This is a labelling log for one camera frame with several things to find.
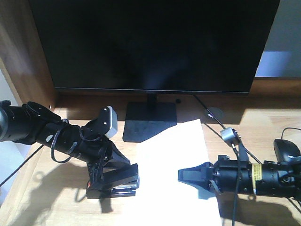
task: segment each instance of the white paper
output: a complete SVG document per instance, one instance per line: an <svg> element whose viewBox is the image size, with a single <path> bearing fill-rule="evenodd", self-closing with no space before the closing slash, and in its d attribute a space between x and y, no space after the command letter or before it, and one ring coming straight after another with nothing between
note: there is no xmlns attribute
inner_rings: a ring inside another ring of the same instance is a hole
<svg viewBox="0 0 301 226"><path fill-rule="evenodd" d="M137 152L136 210L125 210L123 225L222 225L213 193L178 182L178 170L208 161L200 120L166 129L138 144Z"/></svg>

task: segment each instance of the black computer mouse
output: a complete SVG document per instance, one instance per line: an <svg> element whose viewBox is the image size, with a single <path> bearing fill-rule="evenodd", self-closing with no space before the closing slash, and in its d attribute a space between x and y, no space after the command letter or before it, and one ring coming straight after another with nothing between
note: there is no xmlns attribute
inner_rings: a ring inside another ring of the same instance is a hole
<svg viewBox="0 0 301 226"><path fill-rule="evenodd" d="M290 162L295 157L300 156L300 150L293 142L289 140L274 140L274 150L278 162Z"/></svg>

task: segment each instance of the monitor stand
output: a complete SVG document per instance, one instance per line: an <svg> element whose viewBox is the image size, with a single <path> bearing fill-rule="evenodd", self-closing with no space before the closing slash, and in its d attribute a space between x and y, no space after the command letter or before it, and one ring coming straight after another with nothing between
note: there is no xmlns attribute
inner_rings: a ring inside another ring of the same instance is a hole
<svg viewBox="0 0 301 226"><path fill-rule="evenodd" d="M177 124L174 103L157 102L156 94L147 94L147 102L129 102L123 141L142 142Z"/></svg>

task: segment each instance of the desk surface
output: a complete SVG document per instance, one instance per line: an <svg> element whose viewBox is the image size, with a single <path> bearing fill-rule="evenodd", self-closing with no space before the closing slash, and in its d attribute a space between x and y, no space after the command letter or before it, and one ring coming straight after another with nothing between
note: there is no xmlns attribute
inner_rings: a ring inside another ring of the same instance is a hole
<svg viewBox="0 0 301 226"><path fill-rule="evenodd" d="M213 132L221 127L208 119L203 108L191 96L163 95L159 101L174 102L177 98L178 122L200 118L203 122L209 160L216 162L217 155L227 154L232 159L232 150ZM71 124L85 125L98 115L100 108L111 105L118 114L119 131L112 138L118 149L136 161L136 144L122 141L124 118L128 101L142 100L142 96L63 96L55 112ZM301 128L300 98L259 97L202 97L207 106L219 107L224 111L222 121L239 131L244 145L261 161L276 161L273 141L280 138L285 127ZM285 139L301 147L300 132L287 130ZM33 152L39 144L34 144ZM56 152L56 158L65 155ZM66 164L51 160L49 148L43 148L18 173L7 199L0 208L0 225L115 225L124 209L135 197L98 200L80 200L85 194L88 180L86 164L72 159ZM233 194L222 194L218 203L225 226L231 225ZM250 199L239 195L236 225L252 226L297 226L301 215L286 198L259 197Z"/></svg>

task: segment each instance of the warning label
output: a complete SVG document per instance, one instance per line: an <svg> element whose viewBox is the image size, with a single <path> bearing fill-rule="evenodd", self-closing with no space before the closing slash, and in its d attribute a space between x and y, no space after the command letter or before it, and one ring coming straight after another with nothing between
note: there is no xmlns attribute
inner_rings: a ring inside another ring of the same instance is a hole
<svg viewBox="0 0 301 226"><path fill-rule="evenodd" d="M252 184L253 184L253 191L256 194L256 181L262 180L262 166L261 164L255 163L252 164Z"/></svg>

